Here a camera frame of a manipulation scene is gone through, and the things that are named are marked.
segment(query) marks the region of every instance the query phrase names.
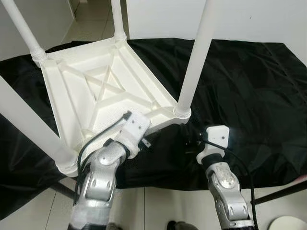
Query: white wall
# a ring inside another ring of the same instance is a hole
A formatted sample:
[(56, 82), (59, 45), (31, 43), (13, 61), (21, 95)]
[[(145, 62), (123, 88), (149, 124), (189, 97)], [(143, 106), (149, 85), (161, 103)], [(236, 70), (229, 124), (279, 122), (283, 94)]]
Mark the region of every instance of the white wall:
[[(215, 39), (283, 42), (307, 64), (307, 0), (220, 0)], [(127, 0), (130, 39), (194, 39), (205, 0)]]
[[(61, 43), (73, 16), (67, 0), (15, 0), (39, 44), (48, 49)], [(0, 2), (0, 60), (29, 50)]]
[(70, 3), (71, 3), (72, 10), (75, 12), (80, 3), (80, 0), (70, 0)]

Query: silver metal joint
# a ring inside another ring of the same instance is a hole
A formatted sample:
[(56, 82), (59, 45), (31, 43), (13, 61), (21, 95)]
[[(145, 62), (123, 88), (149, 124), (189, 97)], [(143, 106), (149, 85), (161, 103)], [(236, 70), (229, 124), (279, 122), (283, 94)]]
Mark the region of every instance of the silver metal joint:
[(254, 226), (240, 193), (239, 181), (229, 165), (225, 162), (215, 163), (206, 170), (206, 176), (222, 229)]
[(116, 169), (125, 158), (124, 147), (115, 141), (95, 151), (79, 201), (72, 208), (74, 228), (82, 229), (87, 223), (107, 225), (116, 187)]

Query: white plastic bracket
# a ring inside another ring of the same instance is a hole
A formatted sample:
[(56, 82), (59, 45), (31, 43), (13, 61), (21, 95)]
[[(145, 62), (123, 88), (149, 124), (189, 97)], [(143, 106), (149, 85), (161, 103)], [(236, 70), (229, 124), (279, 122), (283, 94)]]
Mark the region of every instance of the white plastic bracket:
[(139, 142), (144, 137), (147, 129), (151, 125), (150, 119), (139, 112), (133, 112), (123, 129), (114, 138), (130, 151), (128, 159), (134, 158), (139, 153)]
[[(227, 148), (228, 138), (229, 138), (229, 128), (227, 126), (212, 126), (207, 128), (206, 132), (208, 135), (209, 142)], [(200, 152), (196, 157), (198, 164), (202, 164), (201, 160), (204, 157), (214, 153), (219, 153), (222, 157), (225, 156), (224, 150), (206, 144), (205, 149), (202, 152)]]

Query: white round object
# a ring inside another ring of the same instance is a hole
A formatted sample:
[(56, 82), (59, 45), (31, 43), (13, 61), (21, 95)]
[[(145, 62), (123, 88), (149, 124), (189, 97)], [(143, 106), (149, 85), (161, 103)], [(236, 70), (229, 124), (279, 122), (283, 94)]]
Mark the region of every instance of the white round object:
[(307, 230), (307, 223), (301, 219), (284, 216), (279, 217), (272, 222), (269, 230)]

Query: shoe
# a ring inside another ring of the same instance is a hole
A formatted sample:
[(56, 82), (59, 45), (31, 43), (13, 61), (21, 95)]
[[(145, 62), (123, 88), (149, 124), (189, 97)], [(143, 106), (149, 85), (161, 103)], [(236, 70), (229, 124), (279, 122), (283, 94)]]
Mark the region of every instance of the shoe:
[(177, 222), (176, 222), (176, 221), (173, 221), (173, 220), (171, 220), (170, 222), (168, 222), (166, 230), (175, 230), (175, 224), (176, 224), (176, 223), (177, 223)]
[(108, 223), (106, 230), (123, 230), (123, 229), (117, 226), (115, 223)]

